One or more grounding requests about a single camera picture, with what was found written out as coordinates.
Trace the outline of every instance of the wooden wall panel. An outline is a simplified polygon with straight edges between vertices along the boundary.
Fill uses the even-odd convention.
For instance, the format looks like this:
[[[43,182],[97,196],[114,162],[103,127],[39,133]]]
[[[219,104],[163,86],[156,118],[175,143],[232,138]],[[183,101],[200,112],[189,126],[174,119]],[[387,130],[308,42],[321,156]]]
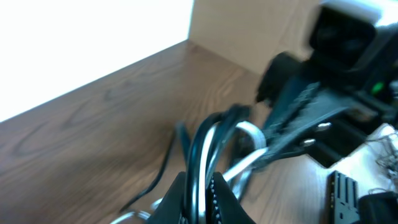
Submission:
[[[318,0],[196,0],[190,40],[262,73],[281,50],[306,57],[304,45]]]

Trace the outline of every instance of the wooden desk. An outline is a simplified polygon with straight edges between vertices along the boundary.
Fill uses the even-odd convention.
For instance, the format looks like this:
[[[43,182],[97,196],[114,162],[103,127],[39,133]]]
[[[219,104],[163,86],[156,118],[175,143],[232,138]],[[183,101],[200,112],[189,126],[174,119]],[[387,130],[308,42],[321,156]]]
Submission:
[[[1,123],[0,223],[109,223],[155,177],[176,121],[192,134],[211,112],[251,103],[259,80],[183,42]],[[149,211],[184,169],[176,148],[134,208]],[[318,223],[329,173],[305,156],[277,161],[243,206],[258,223]]]

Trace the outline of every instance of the black plastic bracket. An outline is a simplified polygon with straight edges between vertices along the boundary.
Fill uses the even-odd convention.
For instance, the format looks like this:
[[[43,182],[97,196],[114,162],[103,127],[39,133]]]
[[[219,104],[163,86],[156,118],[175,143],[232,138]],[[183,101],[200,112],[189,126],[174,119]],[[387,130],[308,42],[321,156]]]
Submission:
[[[352,224],[359,221],[357,181],[334,171],[329,176],[329,223]]]

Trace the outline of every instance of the white cable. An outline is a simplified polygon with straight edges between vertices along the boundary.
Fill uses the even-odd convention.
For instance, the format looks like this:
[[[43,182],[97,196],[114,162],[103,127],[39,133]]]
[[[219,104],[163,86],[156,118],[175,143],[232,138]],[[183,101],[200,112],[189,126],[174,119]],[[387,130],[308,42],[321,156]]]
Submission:
[[[121,221],[126,220],[126,219],[128,219],[128,218],[130,218],[130,217],[133,217],[133,216],[134,216],[134,212],[126,213],[126,214],[120,216],[119,218],[113,220],[113,222],[111,222],[111,224],[118,224],[118,223],[120,223]]]
[[[159,204],[162,202],[163,198],[158,199],[156,202],[152,203],[152,205],[150,205],[150,208],[154,211],[156,210],[156,208],[159,206]]]
[[[262,155],[264,155],[268,151],[268,147],[262,148],[262,149],[257,149],[254,152],[250,153],[247,155],[244,159],[239,161],[235,166],[230,168],[227,172],[223,174],[224,180],[225,181],[230,181],[232,178],[234,178],[236,175],[238,175],[240,172],[242,172],[244,169],[249,167],[254,161],[256,161],[258,158],[260,158]]]
[[[206,133],[205,140],[200,156],[200,170],[199,170],[199,198],[198,198],[198,221],[199,224],[206,224],[206,163],[207,155],[210,150],[210,145],[216,131],[217,124],[214,124]]]
[[[242,121],[236,125],[236,128],[239,128],[251,137],[254,149],[262,149],[267,146],[267,139],[264,133],[256,125],[249,121]]]
[[[150,217],[150,214],[144,211],[139,211],[137,216],[142,218],[143,220],[147,220]]]

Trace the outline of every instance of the green light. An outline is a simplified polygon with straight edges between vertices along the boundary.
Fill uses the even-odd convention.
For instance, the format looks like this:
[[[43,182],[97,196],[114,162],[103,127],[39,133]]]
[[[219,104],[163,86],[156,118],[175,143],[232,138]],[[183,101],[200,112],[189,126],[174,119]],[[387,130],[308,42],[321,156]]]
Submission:
[[[378,94],[383,88],[384,88],[384,83],[382,82],[376,83],[371,90],[372,95]]]

